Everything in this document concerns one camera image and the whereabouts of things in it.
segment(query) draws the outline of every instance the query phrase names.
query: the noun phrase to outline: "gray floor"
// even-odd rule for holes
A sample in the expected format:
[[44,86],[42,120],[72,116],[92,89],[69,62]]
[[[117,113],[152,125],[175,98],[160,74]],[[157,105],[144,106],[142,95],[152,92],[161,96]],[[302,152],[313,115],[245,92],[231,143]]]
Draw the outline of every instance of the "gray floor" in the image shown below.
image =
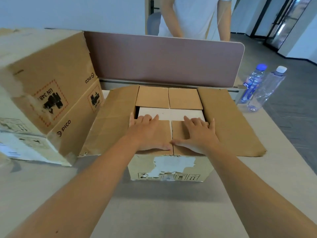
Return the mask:
[[243,81],[259,63],[267,64],[270,71],[279,65],[288,68],[285,80],[264,109],[317,174],[317,66],[304,60],[285,59],[245,35],[232,34],[231,40],[245,46],[238,73]]

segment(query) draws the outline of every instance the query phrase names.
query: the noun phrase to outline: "white bottle cap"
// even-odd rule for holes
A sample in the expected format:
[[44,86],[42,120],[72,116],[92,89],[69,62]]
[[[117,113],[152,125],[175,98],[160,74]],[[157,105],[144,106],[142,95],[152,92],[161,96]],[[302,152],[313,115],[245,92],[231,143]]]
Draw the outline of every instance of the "white bottle cap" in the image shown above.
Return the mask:
[[278,66],[276,71],[279,72],[279,73],[284,73],[286,72],[287,68],[286,67],[283,67],[283,66]]

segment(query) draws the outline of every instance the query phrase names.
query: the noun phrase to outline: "person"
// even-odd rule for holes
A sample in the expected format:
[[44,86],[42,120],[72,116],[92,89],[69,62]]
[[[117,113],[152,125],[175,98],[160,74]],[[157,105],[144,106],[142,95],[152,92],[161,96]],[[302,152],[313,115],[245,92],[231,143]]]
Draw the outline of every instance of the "person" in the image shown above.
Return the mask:
[[207,39],[217,7],[217,26],[221,41],[230,41],[232,0],[160,0],[159,36]]
[[152,141],[158,116],[130,117],[126,134],[90,167],[57,191],[7,237],[88,238],[104,212],[123,171],[138,150],[171,149],[171,144],[206,155],[218,173],[250,237],[316,237],[317,225],[228,152],[215,121],[184,117],[190,138]]

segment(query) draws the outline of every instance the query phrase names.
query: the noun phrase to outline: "blue bottle cap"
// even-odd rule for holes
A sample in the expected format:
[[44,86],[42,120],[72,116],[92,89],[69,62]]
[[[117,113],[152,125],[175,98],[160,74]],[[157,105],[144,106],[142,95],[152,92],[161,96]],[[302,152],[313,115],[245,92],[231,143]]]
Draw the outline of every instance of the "blue bottle cap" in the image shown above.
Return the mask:
[[265,71],[266,68],[267,68],[267,66],[263,63],[256,66],[256,69],[260,70],[260,71]]

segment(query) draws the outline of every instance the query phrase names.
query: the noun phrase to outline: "water bottle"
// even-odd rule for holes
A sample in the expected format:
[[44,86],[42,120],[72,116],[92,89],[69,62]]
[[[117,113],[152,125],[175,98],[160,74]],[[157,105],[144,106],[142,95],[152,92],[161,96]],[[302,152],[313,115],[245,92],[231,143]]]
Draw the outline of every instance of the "water bottle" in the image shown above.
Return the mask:
[[255,71],[243,83],[243,86],[247,87],[247,90],[244,92],[240,103],[246,103],[248,100],[250,100],[252,94],[262,82],[262,77],[264,76],[264,71],[266,68],[267,66],[263,63],[257,65]]
[[247,103],[248,110],[251,112],[258,111],[268,100],[270,95],[276,90],[279,84],[284,80],[287,68],[279,66],[276,71],[269,73],[263,80],[258,90],[253,94]]

